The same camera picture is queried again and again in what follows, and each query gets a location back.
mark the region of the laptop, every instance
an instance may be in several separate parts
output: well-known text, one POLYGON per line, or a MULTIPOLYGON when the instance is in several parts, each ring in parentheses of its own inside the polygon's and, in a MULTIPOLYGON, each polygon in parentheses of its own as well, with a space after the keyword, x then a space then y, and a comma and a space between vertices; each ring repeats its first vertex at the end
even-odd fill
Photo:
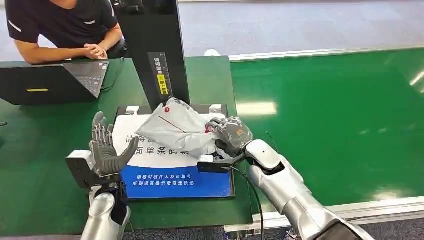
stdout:
POLYGON ((0 99, 13 105, 95 101, 109 62, 72 62, 0 68, 0 99))

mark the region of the green table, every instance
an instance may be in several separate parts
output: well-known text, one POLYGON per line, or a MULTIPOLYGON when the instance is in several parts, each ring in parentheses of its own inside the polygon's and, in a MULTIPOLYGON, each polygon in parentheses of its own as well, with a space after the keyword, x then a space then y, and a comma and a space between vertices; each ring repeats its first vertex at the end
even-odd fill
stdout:
POLYGON ((423 56, 404 49, 231 62, 238 115, 273 146, 271 133, 325 206, 424 196, 423 56), (240 109, 255 103, 275 112, 240 109))
MULTIPOLYGON (((110 61, 105 86, 117 76, 120 64, 110 61)), ((189 57, 186 68, 193 104, 227 104, 229 114, 236 114, 227 57, 189 57)), ((103 111, 113 121, 118 106, 125 105, 147 105, 130 59, 113 89, 97 102, 13 106, 0 100, 0 119, 9 123, 0 127, 0 236, 82 232, 88 198, 75 183, 65 157, 73 150, 88 149, 96 112, 103 111)), ((236 174, 235 185, 236 197, 230 199, 131 202, 131 220, 137 229, 249 224, 247 183, 236 174)))

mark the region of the plastic bag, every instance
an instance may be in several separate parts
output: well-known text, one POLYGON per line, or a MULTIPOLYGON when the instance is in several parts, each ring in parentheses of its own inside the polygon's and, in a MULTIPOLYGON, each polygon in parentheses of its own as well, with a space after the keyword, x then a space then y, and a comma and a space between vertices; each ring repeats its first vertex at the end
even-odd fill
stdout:
POLYGON ((213 154, 217 151, 215 132, 207 132, 209 119, 193 110, 185 102, 170 98, 159 105, 147 121, 135 132, 159 145, 191 155, 213 154))

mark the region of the black t-shirt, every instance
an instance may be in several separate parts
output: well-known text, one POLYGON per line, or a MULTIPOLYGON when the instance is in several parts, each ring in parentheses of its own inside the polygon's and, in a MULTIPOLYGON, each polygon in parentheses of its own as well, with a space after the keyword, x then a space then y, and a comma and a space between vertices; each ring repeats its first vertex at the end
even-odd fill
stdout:
POLYGON ((99 44, 118 21, 109 0, 76 0, 64 9, 49 0, 6 0, 9 35, 15 40, 37 43, 43 35, 58 48, 83 48, 99 44))

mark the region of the hand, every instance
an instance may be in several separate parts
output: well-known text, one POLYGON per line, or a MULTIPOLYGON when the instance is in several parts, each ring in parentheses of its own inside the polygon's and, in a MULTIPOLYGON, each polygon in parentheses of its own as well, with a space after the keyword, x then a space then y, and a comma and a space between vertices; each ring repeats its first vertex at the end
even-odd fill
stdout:
POLYGON ((97 44, 85 44, 84 48, 87 49, 85 56, 92 60, 105 60, 108 59, 108 54, 101 46, 97 44))
POLYGON ((214 117, 206 124, 206 127, 213 128, 218 134, 220 140, 215 142, 216 146, 233 158, 239 156, 253 139, 250 129, 237 116, 227 119, 214 117))
POLYGON ((139 138, 135 137, 129 143, 128 148, 120 155, 114 148, 114 141, 112 139, 112 131, 114 126, 105 127, 106 118, 103 112, 98 112, 92 122, 90 141, 90 150, 94 155, 94 170, 99 176, 118 174, 122 171, 136 153, 139 146, 139 138))

